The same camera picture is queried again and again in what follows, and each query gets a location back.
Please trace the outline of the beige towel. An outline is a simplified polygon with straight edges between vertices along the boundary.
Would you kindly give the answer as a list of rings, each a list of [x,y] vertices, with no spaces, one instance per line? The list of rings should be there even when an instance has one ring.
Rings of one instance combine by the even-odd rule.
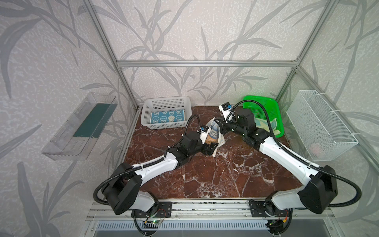
[[[213,157],[216,156],[218,148],[220,148],[221,146],[223,146],[226,143],[224,135],[220,133],[220,127],[219,127],[219,125],[216,122],[214,122],[214,119],[215,118],[212,118],[206,124],[210,128],[209,129],[210,131],[209,131],[209,133],[207,135],[207,138],[205,140],[205,143],[209,144],[209,145],[211,143],[218,143],[217,148],[212,153]]]

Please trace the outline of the blue bunny pattern towel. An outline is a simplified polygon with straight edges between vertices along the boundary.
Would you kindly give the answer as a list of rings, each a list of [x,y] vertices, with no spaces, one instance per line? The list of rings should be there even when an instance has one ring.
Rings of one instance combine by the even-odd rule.
[[[169,123],[185,120],[185,110],[169,110],[152,112],[151,123]]]

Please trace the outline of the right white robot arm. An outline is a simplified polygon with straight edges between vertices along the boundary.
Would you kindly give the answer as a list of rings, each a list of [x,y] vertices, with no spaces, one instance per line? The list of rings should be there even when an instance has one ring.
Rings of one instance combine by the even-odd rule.
[[[275,191],[265,199],[265,210],[271,214],[277,210],[305,208],[321,214],[330,207],[337,196],[335,171],[329,167],[320,167],[298,156],[280,143],[276,137],[255,125],[253,113],[249,109],[233,111],[229,103],[219,106],[223,118],[217,119],[220,133],[233,132],[257,151],[272,158],[290,171],[302,184],[301,187],[288,191]]]

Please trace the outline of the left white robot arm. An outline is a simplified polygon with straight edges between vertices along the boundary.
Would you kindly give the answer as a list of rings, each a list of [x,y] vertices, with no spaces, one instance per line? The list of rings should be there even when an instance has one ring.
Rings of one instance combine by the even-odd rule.
[[[116,215],[128,210],[139,210],[153,215],[158,212],[159,201],[140,188],[163,173],[179,169],[196,154],[213,155],[218,143],[206,143],[207,133],[191,132],[179,142],[166,149],[164,154],[148,162],[129,165],[122,163],[110,178],[103,181],[94,191],[94,200],[109,205]]]

